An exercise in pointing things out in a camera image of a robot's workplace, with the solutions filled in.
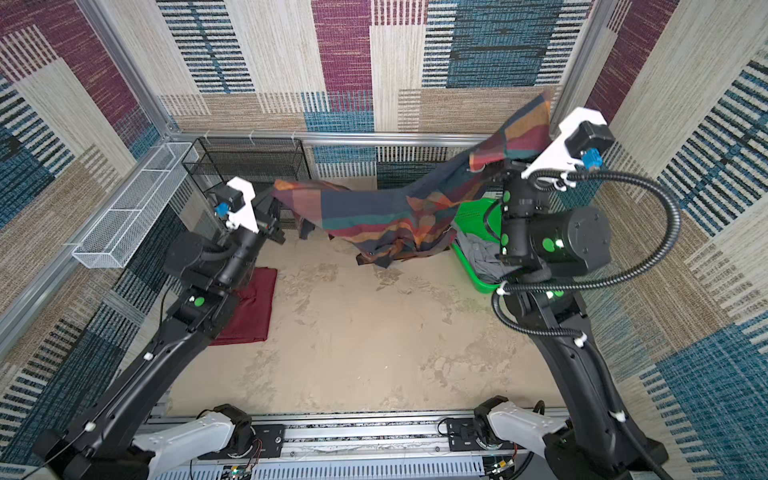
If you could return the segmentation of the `multicolour plaid long sleeve shirt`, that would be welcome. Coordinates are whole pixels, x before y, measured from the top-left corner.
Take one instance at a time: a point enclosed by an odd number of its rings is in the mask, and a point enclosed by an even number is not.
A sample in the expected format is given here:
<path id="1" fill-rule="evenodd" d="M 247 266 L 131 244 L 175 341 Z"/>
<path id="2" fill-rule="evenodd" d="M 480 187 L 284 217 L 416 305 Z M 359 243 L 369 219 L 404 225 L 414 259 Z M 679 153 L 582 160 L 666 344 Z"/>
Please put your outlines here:
<path id="1" fill-rule="evenodd" d="M 324 181 L 277 180 L 272 194 L 294 215 L 302 235 L 315 229 L 354 245 L 358 264 L 382 268 L 447 249 L 461 204 L 480 199 L 508 161 L 532 161 L 550 143 L 545 91 L 493 135 L 397 189 L 350 190 Z"/>

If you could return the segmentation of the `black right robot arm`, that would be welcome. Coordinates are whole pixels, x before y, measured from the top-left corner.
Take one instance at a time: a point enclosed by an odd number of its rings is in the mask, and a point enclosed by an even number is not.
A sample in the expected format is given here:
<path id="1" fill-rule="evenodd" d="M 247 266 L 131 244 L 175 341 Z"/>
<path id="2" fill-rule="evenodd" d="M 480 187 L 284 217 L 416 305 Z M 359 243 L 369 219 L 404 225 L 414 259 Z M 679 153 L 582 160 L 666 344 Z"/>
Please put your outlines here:
<path id="1" fill-rule="evenodd" d="M 543 355 L 569 417 L 550 426 L 540 413 L 520 411 L 494 397 L 475 409 L 477 443 L 486 450 L 513 443 L 543 458 L 559 479 L 628 479 L 636 472 L 666 478 L 665 446 L 644 434 L 628 413 L 593 338 L 582 294 L 627 282 L 649 271 L 672 249 L 681 230 L 677 201 L 657 182 L 624 172 L 537 170 L 517 165 L 499 176 L 501 259 L 513 268 L 491 297 L 496 317 L 531 338 Z M 639 264 L 592 279 L 610 262 L 607 217 L 593 207 L 552 213 L 558 187 L 607 181 L 638 186 L 661 203 L 666 230 Z"/>

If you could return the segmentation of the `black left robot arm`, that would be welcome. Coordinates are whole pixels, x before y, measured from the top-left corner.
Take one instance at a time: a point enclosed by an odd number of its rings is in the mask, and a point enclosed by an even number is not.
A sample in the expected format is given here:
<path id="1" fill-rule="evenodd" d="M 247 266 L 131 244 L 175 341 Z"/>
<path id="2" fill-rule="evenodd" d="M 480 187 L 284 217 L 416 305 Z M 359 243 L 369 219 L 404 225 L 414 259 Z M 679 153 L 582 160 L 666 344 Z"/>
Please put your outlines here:
<path id="1" fill-rule="evenodd" d="M 182 371 L 230 323 L 237 293 L 265 242 L 285 241 L 280 206 L 268 193 L 244 203 L 256 225 L 239 224 L 217 244 L 184 232 L 171 244 L 164 269 L 183 286 L 162 314 L 147 346 L 83 414 L 59 433 L 46 430 L 33 445 L 57 479 L 153 479 L 214 452 L 242 454 L 255 435 L 241 410 L 215 408 L 199 420 L 156 434 L 139 427 Z"/>

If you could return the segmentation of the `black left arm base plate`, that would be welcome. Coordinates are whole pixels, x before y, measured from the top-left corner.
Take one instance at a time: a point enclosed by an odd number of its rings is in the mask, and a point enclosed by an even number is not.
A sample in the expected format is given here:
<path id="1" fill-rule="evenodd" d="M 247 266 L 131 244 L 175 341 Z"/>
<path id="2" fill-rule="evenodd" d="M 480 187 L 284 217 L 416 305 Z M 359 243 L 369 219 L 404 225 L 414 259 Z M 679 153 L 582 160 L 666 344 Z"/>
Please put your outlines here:
<path id="1" fill-rule="evenodd" d="M 233 439 L 223 450 L 208 453 L 199 460 L 235 460 L 278 458 L 283 448 L 285 424 L 256 424 L 248 429 L 238 427 Z"/>

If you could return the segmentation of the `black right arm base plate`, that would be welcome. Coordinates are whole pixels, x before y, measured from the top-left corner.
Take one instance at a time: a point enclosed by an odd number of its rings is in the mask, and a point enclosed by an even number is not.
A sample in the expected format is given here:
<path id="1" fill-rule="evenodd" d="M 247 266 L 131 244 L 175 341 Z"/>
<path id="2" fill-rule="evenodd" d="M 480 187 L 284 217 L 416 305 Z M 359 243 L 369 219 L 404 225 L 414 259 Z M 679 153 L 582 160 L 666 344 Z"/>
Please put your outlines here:
<path id="1" fill-rule="evenodd" d="M 470 418 L 446 417 L 437 425 L 437 432 L 448 441 L 451 452 L 469 451 L 512 451 L 514 446 L 510 442 L 492 443 L 483 440 L 475 429 L 474 422 Z"/>

